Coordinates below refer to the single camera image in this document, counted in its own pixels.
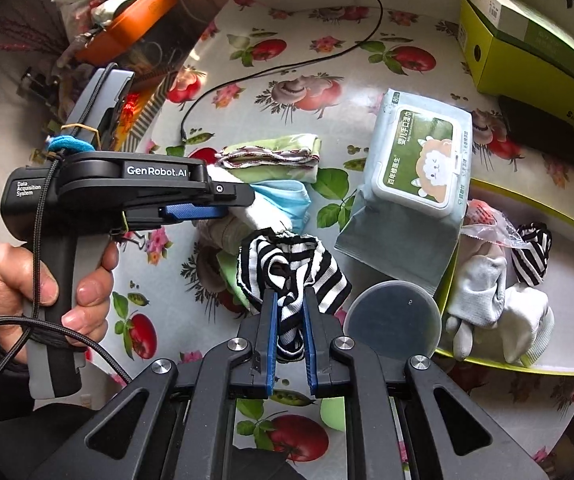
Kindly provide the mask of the cream striped towel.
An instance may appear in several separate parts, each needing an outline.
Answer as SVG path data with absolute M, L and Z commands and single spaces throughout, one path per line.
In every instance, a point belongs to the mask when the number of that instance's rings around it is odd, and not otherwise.
M 251 183 L 254 192 L 251 206 L 232 207 L 223 218 L 194 220 L 192 224 L 207 245 L 236 256 L 242 240 L 257 230 L 284 232 L 293 229 L 290 214 L 281 209 L 274 198 L 263 194 L 266 188 L 278 191 L 279 185 L 287 183 L 287 180 Z

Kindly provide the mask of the black white striped sock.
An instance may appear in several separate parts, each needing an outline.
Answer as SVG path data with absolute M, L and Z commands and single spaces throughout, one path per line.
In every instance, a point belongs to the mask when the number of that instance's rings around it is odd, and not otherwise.
M 277 354 L 284 362 L 303 358 L 305 289 L 313 289 L 318 310 L 328 314 L 336 313 L 352 292 L 352 284 L 317 237 L 270 228 L 256 230 L 242 240 L 236 281 L 258 310 L 266 290 L 276 294 Z
M 544 222 L 522 224 L 517 232 L 526 247 L 511 251 L 516 278 L 519 283 L 536 287 L 543 283 L 547 272 L 552 232 Z

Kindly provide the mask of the grey white knit glove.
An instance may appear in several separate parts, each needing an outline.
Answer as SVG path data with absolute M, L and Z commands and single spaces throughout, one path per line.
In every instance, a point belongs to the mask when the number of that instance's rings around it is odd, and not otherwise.
M 452 353 L 458 361 L 470 356 L 476 329 L 495 328 L 505 307 L 505 249 L 490 242 L 472 248 L 456 270 L 446 307 L 445 329 L 452 337 Z

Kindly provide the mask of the clear plastic wrapper red print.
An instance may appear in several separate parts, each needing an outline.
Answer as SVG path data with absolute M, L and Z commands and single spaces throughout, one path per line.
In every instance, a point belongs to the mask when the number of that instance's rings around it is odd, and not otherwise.
M 511 249 L 527 248 L 516 228 L 505 215 L 484 200 L 468 200 L 460 234 Z

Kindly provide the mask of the green microfiber cloth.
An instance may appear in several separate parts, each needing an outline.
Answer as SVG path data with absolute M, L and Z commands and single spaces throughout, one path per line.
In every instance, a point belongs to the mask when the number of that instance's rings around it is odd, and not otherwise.
M 239 287 L 237 282 L 238 258 L 234 255 L 220 250 L 216 254 L 216 261 L 220 269 L 221 278 L 225 282 L 226 289 L 234 297 L 234 304 L 244 307 L 251 314 L 257 314 L 258 311 L 250 304 L 244 291 Z

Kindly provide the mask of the round plastic container lid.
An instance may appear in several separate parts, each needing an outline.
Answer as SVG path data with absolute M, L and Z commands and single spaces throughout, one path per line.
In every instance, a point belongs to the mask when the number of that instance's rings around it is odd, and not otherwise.
M 431 358 L 441 339 L 441 313 L 433 297 L 420 286 L 386 281 L 372 285 L 352 302 L 343 331 L 378 356 Z

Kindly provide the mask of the folded light blue cloth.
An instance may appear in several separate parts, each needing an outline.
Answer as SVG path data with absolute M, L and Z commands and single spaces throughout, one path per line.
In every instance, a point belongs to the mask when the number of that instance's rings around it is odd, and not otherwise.
M 312 201 L 302 182 L 298 180 L 267 180 L 252 183 L 251 187 L 290 219 L 292 232 L 298 234 L 304 232 L 308 220 L 310 220 L 308 210 Z

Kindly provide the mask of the folded green patterned cloths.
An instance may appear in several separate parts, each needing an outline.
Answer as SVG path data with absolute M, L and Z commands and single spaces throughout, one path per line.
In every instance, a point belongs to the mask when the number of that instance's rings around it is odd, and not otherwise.
M 214 165 L 246 183 L 296 180 L 314 183 L 322 140 L 313 133 L 229 145 L 215 154 Z

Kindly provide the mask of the yellow printed carton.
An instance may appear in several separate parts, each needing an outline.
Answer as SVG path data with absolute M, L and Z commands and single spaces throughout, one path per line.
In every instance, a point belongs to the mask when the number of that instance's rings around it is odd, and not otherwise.
M 156 118 L 171 87 L 175 73 L 162 77 L 156 88 L 133 91 L 127 95 L 114 133 L 111 149 L 116 152 L 134 152 Z

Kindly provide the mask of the baby wipes pack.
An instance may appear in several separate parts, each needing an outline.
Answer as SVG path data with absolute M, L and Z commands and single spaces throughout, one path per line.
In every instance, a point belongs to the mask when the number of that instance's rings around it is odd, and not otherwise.
M 388 90 L 364 181 L 334 247 L 391 278 L 436 292 L 464 221 L 471 155 L 469 112 Z

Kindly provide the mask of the orange tray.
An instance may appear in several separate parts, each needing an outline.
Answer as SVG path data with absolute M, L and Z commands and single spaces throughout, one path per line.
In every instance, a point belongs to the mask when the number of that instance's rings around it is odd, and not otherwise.
M 74 58 L 95 66 L 106 65 L 130 50 L 176 3 L 177 0 L 135 0 Z

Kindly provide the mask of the yellow-green box lid tray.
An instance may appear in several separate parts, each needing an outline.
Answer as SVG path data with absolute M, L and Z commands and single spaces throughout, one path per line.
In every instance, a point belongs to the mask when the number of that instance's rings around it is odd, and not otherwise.
M 470 196 L 503 212 L 514 226 L 531 221 L 547 224 L 552 232 L 552 249 L 540 289 L 548 296 L 555 326 L 546 350 L 530 366 L 509 364 L 504 360 L 500 336 L 495 330 L 476 333 L 468 361 L 501 370 L 574 376 L 574 223 L 534 200 L 479 181 L 473 183 Z

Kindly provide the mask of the yellow-green shoebox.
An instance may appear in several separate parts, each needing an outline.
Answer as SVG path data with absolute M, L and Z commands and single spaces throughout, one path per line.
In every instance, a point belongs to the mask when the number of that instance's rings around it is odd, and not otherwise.
M 532 105 L 574 128 L 574 79 L 542 58 L 496 38 L 468 0 L 460 0 L 458 42 L 479 92 Z

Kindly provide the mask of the white green flat box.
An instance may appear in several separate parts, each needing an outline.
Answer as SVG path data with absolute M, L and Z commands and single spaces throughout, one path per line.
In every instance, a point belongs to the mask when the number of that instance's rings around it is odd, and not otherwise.
M 574 78 L 574 38 L 519 0 L 468 0 L 507 42 L 516 40 Z

